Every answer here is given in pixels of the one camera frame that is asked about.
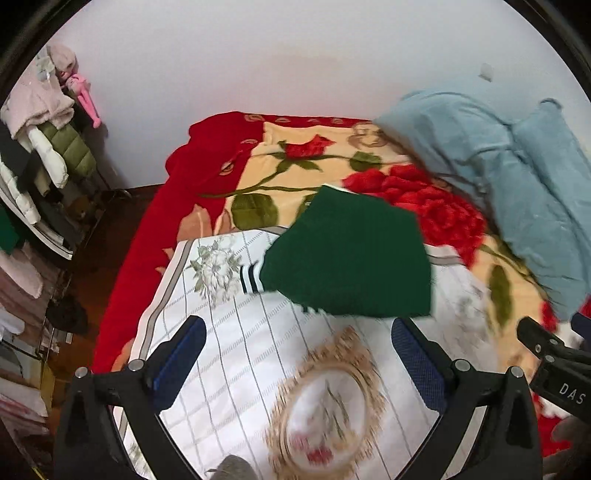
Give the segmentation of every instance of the green puffer jacket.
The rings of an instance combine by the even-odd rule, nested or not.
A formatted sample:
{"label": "green puffer jacket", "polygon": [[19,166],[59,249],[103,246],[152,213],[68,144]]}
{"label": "green puffer jacket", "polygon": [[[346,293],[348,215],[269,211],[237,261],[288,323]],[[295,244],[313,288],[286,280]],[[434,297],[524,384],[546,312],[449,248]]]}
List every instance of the green puffer jacket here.
{"label": "green puffer jacket", "polygon": [[89,177],[96,170],[96,160],[80,134],[70,124],[58,130],[51,122],[38,126],[51,142],[68,167],[68,173],[76,178]]}

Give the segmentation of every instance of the light blue towel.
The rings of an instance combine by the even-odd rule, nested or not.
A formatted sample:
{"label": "light blue towel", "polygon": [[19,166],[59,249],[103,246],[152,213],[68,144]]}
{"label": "light blue towel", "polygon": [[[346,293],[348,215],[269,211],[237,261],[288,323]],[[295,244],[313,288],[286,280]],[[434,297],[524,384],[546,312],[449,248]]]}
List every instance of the light blue towel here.
{"label": "light blue towel", "polygon": [[591,291],[591,168],[560,105],[513,123],[468,95],[424,90],[375,123],[496,223],[570,320]]}

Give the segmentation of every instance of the striped cuff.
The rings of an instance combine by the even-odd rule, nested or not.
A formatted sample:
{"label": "striped cuff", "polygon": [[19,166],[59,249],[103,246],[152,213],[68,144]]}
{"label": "striped cuff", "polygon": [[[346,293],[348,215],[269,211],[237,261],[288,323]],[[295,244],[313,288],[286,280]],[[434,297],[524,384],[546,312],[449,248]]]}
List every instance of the striped cuff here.
{"label": "striped cuff", "polygon": [[240,283],[244,293],[262,293],[265,289],[261,283],[262,262],[251,265],[240,265]]}

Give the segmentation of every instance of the green cloth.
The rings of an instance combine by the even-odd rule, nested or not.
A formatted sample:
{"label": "green cloth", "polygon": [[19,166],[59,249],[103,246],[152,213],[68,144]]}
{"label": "green cloth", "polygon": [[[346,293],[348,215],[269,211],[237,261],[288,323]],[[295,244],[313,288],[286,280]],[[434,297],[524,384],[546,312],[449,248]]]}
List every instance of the green cloth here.
{"label": "green cloth", "polygon": [[323,186],[269,247],[265,291],[333,315],[424,316],[431,265],[414,213]]}
{"label": "green cloth", "polygon": [[95,172],[96,160],[74,127],[67,124],[58,130],[51,122],[45,122],[38,128],[64,158],[68,173],[75,179],[89,177]]}
{"label": "green cloth", "polygon": [[0,249],[10,255],[20,241],[21,237],[13,227],[10,217],[4,207],[0,206]]}

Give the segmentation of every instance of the blue gripper pad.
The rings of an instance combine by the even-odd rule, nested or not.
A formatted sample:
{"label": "blue gripper pad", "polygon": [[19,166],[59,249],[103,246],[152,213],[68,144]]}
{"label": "blue gripper pad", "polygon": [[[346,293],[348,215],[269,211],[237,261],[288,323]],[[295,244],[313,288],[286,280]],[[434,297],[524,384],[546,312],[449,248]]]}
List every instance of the blue gripper pad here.
{"label": "blue gripper pad", "polygon": [[570,326],[585,339],[587,343],[591,343],[591,319],[581,313],[575,313],[570,319]]}
{"label": "blue gripper pad", "polygon": [[181,325],[172,339],[159,345],[153,353],[152,356],[157,356],[158,350],[161,349],[167,354],[163,361],[158,362],[161,367],[152,382],[152,406],[155,411],[161,412],[173,405],[205,346],[206,336],[205,322],[202,318],[192,315]]}
{"label": "blue gripper pad", "polygon": [[402,319],[394,320],[392,345],[396,353],[413,379],[427,408],[443,414],[447,408],[446,381],[415,335],[421,335],[423,343],[428,342],[418,328],[415,327],[413,335]]}

